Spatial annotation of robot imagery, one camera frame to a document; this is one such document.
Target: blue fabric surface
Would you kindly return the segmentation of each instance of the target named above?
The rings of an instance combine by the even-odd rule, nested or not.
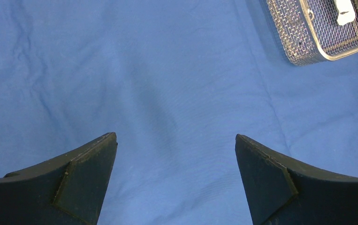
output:
[[[113,131],[100,225],[239,225],[238,133],[358,176],[358,53],[292,66],[268,19],[248,0],[0,0],[0,177]]]

